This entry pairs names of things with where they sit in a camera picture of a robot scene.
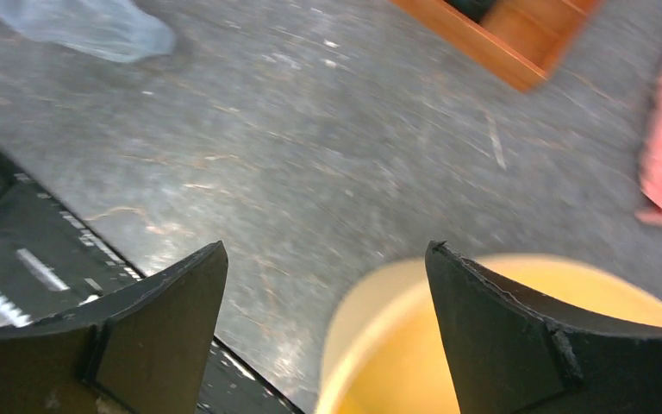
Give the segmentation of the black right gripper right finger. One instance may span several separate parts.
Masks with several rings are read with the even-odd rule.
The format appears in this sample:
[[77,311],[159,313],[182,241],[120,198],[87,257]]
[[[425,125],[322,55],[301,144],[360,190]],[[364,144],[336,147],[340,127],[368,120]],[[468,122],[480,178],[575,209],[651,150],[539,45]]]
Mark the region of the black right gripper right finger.
[[464,413],[662,413],[662,327],[568,304],[429,243],[428,284]]

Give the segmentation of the translucent blue trash bag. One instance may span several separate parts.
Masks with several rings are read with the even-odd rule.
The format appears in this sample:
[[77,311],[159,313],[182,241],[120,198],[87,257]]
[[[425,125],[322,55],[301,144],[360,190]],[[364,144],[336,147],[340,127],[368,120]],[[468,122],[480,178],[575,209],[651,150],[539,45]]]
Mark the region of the translucent blue trash bag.
[[173,52],[177,36],[132,1],[0,1],[0,21],[31,41],[133,63]]

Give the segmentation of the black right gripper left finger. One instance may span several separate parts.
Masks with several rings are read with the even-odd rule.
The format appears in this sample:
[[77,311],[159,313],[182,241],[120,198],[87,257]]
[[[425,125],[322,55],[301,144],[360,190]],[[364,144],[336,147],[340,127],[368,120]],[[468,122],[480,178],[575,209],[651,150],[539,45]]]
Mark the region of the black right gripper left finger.
[[0,413],[192,413],[227,272],[215,242],[88,304],[0,327]]

